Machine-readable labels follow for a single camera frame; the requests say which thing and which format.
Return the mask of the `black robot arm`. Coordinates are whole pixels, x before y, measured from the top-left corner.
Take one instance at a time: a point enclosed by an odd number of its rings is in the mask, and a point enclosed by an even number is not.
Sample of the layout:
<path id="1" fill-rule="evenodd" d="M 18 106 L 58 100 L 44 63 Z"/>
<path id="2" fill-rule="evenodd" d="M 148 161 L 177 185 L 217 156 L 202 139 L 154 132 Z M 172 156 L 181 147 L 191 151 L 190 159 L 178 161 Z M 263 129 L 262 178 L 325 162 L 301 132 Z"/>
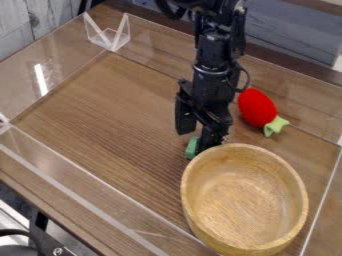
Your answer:
<path id="1" fill-rule="evenodd" d="M 239 83 L 246 73 L 238 59 L 246 49 L 246 0 L 155 0 L 172 20 L 189 16 L 194 24 L 197 57 L 191 80 L 179 81 L 175 129 L 181 135 L 202 130 L 190 139 L 186 157 L 223 143 L 233 125 L 229 105 L 247 89 Z"/>

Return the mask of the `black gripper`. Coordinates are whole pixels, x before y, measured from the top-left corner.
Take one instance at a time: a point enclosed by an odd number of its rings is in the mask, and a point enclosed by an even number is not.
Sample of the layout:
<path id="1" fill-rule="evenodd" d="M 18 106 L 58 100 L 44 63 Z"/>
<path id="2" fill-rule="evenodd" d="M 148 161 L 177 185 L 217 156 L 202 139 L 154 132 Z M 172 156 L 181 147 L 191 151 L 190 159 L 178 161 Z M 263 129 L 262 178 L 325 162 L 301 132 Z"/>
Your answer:
<path id="1" fill-rule="evenodd" d="M 238 87 L 241 71 L 237 65 L 225 72 L 210 72 L 194 67 L 194 77 L 182 79 L 175 102 L 175 129 L 179 135 L 191 133 L 197 123 L 205 126 L 198 142 L 198 153 L 223 143 L 233 124 L 229 105 Z"/>

